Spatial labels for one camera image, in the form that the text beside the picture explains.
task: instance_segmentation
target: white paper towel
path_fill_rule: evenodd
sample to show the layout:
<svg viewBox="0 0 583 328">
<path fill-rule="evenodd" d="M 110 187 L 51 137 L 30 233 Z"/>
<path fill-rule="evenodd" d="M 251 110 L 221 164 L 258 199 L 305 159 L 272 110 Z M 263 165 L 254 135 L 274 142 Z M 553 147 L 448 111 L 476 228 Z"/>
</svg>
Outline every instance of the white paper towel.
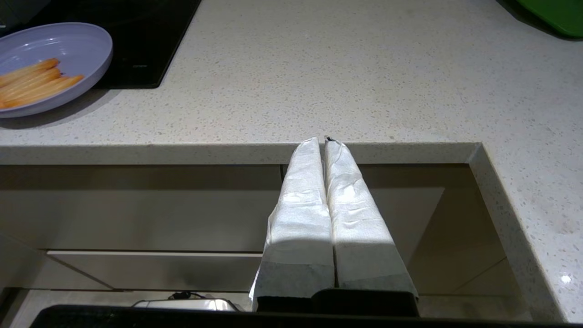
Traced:
<svg viewBox="0 0 583 328">
<path fill-rule="evenodd" d="M 255 306 L 260 296 L 309 298 L 332 287 L 331 219 L 318 139 L 312 138 L 291 156 L 249 296 Z"/>
<path fill-rule="evenodd" d="M 348 147 L 325 147 L 332 243 L 341 288 L 417 291 Z"/>
</svg>

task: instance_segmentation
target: lavender plate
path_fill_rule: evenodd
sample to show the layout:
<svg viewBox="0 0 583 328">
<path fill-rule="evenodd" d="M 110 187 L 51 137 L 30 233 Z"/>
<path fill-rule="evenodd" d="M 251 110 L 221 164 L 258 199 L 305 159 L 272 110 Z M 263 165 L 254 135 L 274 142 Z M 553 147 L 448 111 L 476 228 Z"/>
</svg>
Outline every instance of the lavender plate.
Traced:
<svg viewBox="0 0 583 328">
<path fill-rule="evenodd" d="M 87 23 L 57 23 L 33 27 L 0 38 L 0 75 L 49 58 L 67 76 L 83 74 L 76 85 L 35 103 L 0 110 L 0 118 L 28 116 L 51 110 L 84 94 L 105 74 L 113 54 L 107 31 Z"/>
</svg>

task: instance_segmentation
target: green tray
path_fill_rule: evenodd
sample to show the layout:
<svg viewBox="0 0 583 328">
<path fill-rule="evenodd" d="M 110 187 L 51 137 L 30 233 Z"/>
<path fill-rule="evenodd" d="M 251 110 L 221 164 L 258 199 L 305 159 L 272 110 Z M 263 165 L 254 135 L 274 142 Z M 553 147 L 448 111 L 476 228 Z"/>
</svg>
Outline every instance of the green tray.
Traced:
<svg viewBox="0 0 583 328">
<path fill-rule="evenodd" d="M 583 0 L 517 0 L 558 33 L 583 37 Z"/>
</svg>

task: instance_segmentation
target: fries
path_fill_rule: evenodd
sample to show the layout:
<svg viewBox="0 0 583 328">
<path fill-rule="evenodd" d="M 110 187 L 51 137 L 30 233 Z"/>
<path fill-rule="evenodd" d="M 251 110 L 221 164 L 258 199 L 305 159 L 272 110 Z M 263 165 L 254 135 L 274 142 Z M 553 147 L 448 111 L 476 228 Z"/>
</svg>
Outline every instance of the fries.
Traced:
<svg viewBox="0 0 583 328">
<path fill-rule="evenodd" d="M 41 86 L 47 82 L 61 77 L 61 71 L 58 68 L 51 68 L 48 71 L 35 71 L 24 77 L 10 83 L 0 89 L 0 99 L 7 102 L 18 97 L 19 94 Z"/>
<path fill-rule="evenodd" d="M 60 81 L 52 84 L 49 87 L 42 86 L 37 88 L 35 92 L 31 90 L 31 92 L 27 96 L 23 96 L 17 99 L 8 100 L 4 103 L 4 105 L 8 108 L 22 106 L 30 103 L 37 102 L 39 100 L 43 100 L 46 97 L 50 97 L 52 95 L 56 95 L 57 93 L 75 85 L 77 82 L 83 79 L 83 75 L 77 75 L 70 78 L 59 79 Z"/>
<path fill-rule="evenodd" d="M 61 76 L 55 58 L 0 75 L 0 110 L 43 100 L 70 88 L 83 75 Z"/>
<path fill-rule="evenodd" d="M 19 78 L 25 76 L 34 71 L 46 71 L 49 68 L 53 68 L 59 64 L 59 61 L 55 58 L 48 59 L 36 64 L 17 69 L 8 74 L 0 75 L 0 88 L 8 85 L 9 83 L 18 80 Z"/>
</svg>

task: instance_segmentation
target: kitchen counter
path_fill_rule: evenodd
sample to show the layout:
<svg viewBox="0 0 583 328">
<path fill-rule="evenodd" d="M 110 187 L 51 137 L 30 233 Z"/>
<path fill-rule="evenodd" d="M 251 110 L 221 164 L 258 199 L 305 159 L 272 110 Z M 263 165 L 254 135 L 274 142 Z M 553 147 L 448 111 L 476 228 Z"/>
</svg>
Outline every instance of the kitchen counter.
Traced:
<svg viewBox="0 0 583 328">
<path fill-rule="evenodd" d="M 583 322 L 582 60 L 495 1 L 205 0 L 161 87 L 2 120 L 0 163 L 286 163 L 324 135 L 470 163 L 534 315 Z"/>
</svg>

